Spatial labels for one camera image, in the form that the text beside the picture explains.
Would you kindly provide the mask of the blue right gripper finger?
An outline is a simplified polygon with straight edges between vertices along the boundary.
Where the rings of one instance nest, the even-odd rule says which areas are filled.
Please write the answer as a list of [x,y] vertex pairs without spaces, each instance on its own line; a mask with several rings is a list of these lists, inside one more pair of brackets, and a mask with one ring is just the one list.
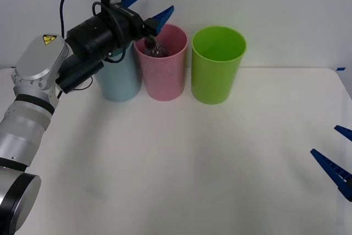
[[316,149],[310,151],[315,160],[335,183],[342,195],[351,201],[351,173],[322,155]]
[[334,129],[337,132],[341,133],[341,135],[345,136],[348,140],[352,140],[352,130],[342,127],[340,125],[335,126]]

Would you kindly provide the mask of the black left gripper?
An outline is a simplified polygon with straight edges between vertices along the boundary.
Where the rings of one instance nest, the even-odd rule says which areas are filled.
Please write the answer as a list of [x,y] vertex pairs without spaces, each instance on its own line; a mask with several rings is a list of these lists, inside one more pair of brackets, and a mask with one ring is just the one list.
[[170,6],[159,14],[143,21],[138,13],[129,9],[137,1],[121,0],[121,5],[108,6],[114,17],[113,19],[108,14],[105,20],[107,25],[105,40],[110,46],[123,46],[145,36],[157,36],[174,12],[174,6]]

